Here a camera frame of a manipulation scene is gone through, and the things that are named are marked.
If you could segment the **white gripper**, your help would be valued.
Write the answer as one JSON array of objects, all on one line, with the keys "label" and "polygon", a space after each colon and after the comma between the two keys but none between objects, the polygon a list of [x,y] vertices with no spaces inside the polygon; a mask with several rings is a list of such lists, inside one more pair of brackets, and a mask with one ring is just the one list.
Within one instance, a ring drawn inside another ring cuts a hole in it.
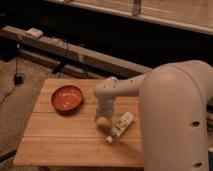
[{"label": "white gripper", "polygon": [[94,122],[96,123],[101,117],[111,118],[114,114],[114,98],[99,99],[97,101],[96,115]]}]

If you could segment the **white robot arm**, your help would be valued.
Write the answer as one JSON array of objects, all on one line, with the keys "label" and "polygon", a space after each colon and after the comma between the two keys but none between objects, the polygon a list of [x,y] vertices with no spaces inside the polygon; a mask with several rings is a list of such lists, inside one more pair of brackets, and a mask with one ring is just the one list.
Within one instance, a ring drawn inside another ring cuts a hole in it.
[{"label": "white robot arm", "polygon": [[190,60],[126,80],[109,77],[94,96],[96,117],[106,119],[117,97],[139,98],[145,171],[210,171],[206,107],[213,100],[213,66]]}]

